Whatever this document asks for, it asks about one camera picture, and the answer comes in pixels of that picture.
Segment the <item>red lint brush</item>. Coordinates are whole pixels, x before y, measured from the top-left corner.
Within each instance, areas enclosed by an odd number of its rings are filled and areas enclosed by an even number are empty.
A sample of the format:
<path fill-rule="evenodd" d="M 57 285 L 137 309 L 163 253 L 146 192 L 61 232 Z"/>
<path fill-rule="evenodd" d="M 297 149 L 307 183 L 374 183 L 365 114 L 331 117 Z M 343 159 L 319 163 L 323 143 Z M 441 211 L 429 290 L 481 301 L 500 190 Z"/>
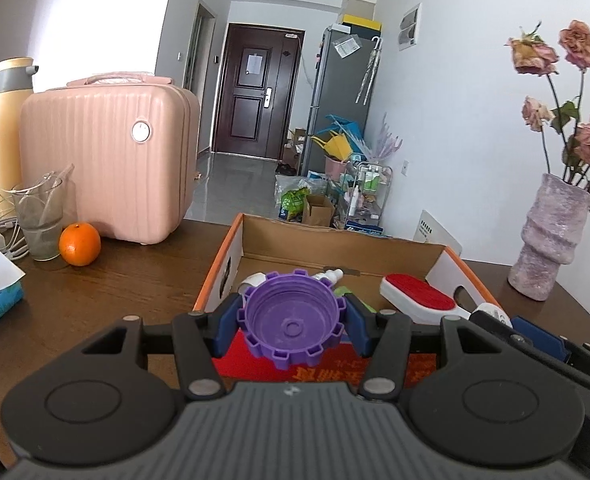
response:
<path fill-rule="evenodd" d="M 458 286 L 454 295 L 449 296 L 414 276 L 388 274 L 382 278 L 380 294 L 417 324 L 439 325 L 445 316 L 469 318 L 475 312 L 485 312 L 496 321 L 513 327 L 503 309 L 490 302 L 476 304 L 462 286 Z"/>

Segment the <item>white spray bottle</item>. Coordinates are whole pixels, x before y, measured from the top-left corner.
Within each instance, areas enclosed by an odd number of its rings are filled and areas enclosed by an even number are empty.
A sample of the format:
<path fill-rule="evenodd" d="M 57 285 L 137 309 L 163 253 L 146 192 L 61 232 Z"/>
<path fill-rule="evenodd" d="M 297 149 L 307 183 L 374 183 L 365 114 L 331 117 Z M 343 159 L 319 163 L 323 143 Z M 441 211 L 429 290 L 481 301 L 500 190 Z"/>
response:
<path fill-rule="evenodd" d="M 342 269 L 329 269 L 315 275 L 312 275 L 312 278 L 315 280 L 327 280 L 332 285 L 336 285 L 344 276 L 344 272 Z"/>

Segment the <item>white round cap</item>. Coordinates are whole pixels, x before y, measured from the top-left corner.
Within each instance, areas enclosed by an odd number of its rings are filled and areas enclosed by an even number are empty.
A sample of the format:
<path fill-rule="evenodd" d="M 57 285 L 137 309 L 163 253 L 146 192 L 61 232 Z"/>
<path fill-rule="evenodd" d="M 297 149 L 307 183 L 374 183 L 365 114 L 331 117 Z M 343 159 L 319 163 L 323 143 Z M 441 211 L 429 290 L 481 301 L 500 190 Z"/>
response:
<path fill-rule="evenodd" d="M 237 292 L 242 295 L 244 294 L 249 288 L 257 287 L 263 284 L 266 281 L 266 274 L 257 272 L 254 273 L 247 278 L 245 278 L 239 286 L 237 286 Z"/>

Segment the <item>purple bottle cap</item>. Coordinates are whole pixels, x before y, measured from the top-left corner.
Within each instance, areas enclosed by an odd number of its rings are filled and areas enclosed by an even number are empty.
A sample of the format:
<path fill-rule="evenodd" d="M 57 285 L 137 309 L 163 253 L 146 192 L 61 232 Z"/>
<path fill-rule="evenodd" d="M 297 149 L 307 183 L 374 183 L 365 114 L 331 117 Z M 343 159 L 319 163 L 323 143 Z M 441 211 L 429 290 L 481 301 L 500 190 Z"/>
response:
<path fill-rule="evenodd" d="M 341 341 L 346 301 L 334 296 L 335 285 L 305 270 L 265 274 L 263 284 L 240 295 L 237 324 L 246 347 L 279 370 L 318 365 L 324 351 Z"/>

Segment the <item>green translucent bottle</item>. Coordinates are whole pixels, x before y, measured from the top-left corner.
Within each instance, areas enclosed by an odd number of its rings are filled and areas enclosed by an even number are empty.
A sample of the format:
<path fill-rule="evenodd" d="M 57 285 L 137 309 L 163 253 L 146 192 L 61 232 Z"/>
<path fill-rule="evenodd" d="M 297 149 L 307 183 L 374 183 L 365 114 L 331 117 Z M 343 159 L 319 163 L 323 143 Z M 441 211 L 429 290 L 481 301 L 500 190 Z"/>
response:
<path fill-rule="evenodd" d="M 334 290 L 333 290 L 333 294 L 337 298 L 348 297 L 348 299 L 351 300 L 354 304 L 356 302 L 359 302 L 359 304 L 362 304 L 362 306 L 365 307 L 365 309 L 367 309 L 369 312 L 376 313 L 376 310 L 375 309 L 373 309 L 366 302 L 364 302 L 363 300 L 361 300 L 360 298 L 358 298 L 353 293 L 353 291 L 351 289 L 349 289 L 348 287 L 346 287 L 346 286 L 338 286 L 338 287 L 335 287 Z"/>

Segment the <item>purple ceramic vase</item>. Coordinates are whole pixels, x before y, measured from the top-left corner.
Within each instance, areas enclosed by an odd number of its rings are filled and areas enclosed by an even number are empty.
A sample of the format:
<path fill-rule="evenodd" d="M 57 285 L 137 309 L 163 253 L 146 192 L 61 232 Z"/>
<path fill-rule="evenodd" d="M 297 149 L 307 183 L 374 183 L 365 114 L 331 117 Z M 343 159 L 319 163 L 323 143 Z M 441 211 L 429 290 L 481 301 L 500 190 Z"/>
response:
<path fill-rule="evenodd" d="M 534 301 L 549 298 L 561 266 L 572 263 L 590 214 L 590 193 L 544 174 L 520 236 L 508 284 Z"/>

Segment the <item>red cardboard box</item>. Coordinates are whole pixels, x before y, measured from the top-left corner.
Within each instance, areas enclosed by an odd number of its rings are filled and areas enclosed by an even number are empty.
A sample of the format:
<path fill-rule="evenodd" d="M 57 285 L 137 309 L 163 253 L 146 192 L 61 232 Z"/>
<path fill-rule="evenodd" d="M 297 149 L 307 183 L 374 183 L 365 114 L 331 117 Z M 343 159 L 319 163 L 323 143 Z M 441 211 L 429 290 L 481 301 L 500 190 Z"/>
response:
<path fill-rule="evenodd" d="M 210 312 L 231 292 L 256 281 L 259 274 L 304 270 L 329 278 L 337 296 L 353 294 L 372 311 L 391 303 L 380 293 L 384 278 L 411 275 L 453 298 L 457 292 L 475 306 L 491 304 L 491 292 L 449 247 L 391 237 L 376 237 L 321 226 L 306 226 L 239 214 L 221 243 L 195 310 Z M 254 356 L 242 334 L 227 354 L 214 362 L 225 378 L 247 382 L 347 382 L 357 386 L 368 360 L 348 340 L 324 352 L 315 366 L 293 364 L 280 370 L 264 356 Z"/>

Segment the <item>orange fruit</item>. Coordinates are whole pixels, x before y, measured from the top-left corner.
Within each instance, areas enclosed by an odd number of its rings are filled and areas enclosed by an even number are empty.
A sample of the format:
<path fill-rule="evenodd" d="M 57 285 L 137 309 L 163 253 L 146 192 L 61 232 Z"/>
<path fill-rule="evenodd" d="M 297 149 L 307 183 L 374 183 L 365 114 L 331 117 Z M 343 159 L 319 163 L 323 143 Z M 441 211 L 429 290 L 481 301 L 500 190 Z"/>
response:
<path fill-rule="evenodd" d="M 72 223 L 60 235 L 59 250 L 70 266 L 89 266 L 100 255 L 100 234 L 90 223 Z"/>

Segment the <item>small cardboard box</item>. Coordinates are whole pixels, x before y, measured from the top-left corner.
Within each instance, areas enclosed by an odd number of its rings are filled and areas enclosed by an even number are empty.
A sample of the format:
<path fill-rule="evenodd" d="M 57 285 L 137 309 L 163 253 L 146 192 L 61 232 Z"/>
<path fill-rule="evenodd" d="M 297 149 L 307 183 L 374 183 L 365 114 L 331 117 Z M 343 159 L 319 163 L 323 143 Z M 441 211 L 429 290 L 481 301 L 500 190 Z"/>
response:
<path fill-rule="evenodd" d="M 302 224 L 307 226 L 331 226 L 335 206 L 325 195 L 309 194 L 304 199 Z"/>

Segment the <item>glass cup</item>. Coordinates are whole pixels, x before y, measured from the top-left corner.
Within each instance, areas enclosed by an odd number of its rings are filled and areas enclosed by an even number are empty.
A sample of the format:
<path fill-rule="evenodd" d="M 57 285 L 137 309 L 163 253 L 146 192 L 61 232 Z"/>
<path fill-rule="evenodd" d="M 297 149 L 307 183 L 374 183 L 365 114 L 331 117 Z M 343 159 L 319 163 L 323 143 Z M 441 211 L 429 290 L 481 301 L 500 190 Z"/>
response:
<path fill-rule="evenodd" d="M 10 192 L 28 250 L 38 262 L 60 255 L 68 177 L 73 169 L 74 165 L 69 164 L 63 170 L 44 174 L 31 184 L 21 183 Z"/>

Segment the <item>green snack bag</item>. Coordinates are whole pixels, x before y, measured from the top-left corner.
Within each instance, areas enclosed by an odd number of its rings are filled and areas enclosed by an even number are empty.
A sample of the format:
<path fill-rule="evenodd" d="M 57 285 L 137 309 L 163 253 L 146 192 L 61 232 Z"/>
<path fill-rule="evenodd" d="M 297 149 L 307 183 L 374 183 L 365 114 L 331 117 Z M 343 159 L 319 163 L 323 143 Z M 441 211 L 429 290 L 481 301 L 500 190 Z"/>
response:
<path fill-rule="evenodd" d="M 279 218 L 291 222 L 298 221 L 303 215 L 305 199 L 310 194 L 309 188 L 293 188 L 284 192 L 280 198 Z"/>

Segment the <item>dried pink roses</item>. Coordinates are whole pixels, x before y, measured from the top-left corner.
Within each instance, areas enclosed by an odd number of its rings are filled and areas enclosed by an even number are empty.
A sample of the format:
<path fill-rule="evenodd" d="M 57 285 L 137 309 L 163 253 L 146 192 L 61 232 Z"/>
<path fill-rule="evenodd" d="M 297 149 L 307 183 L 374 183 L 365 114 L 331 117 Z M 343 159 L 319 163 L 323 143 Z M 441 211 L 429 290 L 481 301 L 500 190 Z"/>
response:
<path fill-rule="evenodd" d="M 558 33 L 556 50 L 539 34 L 539 26 L 510 38 L 505 45 L 511 51 L 513 70 L 519 75 L 536 76 L 548 83 L 552 103 L 532 96 L 524 99 L 520 114 L 526 127 L 540 138 L 545 169 L 552 171 L 546 133 L 560 137 L 560 180 L 590 194 L 590 25 L 572 20 Z M 560 98 L 554 78 L 557 65 L 566 62 L 578 70 L 579 88 L 568 100 Z"/>

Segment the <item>pink hard suitcase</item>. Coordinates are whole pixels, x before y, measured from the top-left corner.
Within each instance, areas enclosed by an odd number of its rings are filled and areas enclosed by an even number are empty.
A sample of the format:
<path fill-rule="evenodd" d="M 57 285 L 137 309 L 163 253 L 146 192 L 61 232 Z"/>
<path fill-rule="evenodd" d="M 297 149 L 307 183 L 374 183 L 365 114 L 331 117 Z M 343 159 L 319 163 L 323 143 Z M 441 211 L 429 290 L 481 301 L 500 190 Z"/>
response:
<path fill-rule="evenodd" d="M 191 205 L 199 116 L 191 91 L 147 73 L 35 93 L 21 108 L 22 178 L 62 174 L 68 218 L 115 240 L 161 243 Z"/>

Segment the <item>yellow thermos jug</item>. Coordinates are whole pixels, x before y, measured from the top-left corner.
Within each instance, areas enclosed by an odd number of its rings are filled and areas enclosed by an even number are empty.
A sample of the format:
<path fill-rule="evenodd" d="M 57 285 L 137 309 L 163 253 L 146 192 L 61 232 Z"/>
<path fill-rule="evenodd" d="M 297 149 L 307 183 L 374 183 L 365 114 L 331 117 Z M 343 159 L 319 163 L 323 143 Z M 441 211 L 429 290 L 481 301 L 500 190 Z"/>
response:
<path fill-rule="evenodd" d="M 9 192 L 22 181 L 21 108 L 34 93 L 33 76 L 38 70 L 26 56 L 0 62 L 0 219 L 14 216 Z"/>

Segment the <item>grey refrigerator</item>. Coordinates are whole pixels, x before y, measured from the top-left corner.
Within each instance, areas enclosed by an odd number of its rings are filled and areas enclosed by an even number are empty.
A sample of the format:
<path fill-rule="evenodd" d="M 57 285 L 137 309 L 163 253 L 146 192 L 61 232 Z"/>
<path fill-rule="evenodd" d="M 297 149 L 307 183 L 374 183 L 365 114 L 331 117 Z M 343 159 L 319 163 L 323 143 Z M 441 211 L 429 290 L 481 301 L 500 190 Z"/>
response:
<path fill-rule="evenodd" d="M 361 26 L 334 24 L 324 31 L 299 163 L 299 173 L 303 176 L 310 170 L 324 170 L 322 148 L 312 138 L 319 136 L 327 140 L 335 118 L 365 128 L 380 36 L 378 30 Z"/>

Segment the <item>yellow box on fridge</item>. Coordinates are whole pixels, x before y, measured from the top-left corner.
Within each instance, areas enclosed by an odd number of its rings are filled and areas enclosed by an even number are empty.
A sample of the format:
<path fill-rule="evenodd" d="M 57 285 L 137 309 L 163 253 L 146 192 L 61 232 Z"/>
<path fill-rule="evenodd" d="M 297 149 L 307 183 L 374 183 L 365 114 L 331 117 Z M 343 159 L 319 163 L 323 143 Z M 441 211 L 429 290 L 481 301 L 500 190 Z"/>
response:
<path fill-rule="evenodd" d="M 344 14 L 342 16 L 342 23 L 351 27 L 361 27 L 379 32 L 382 29 L 382 24 L 368 18 L 360 18 L 360 16 Z"/>

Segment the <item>dark brown door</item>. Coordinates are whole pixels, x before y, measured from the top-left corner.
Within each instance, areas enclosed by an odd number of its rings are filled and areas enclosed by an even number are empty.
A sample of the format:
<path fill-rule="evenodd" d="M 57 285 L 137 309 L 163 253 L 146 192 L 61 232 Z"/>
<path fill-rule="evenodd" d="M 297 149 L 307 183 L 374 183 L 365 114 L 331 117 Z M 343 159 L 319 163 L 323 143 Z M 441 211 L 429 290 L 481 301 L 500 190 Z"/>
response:
<path fill-rule="evenodd" d="M 277 160 L 291 118 L 304 33 L 231 24 L 225 40 L 214 150 Z"/>

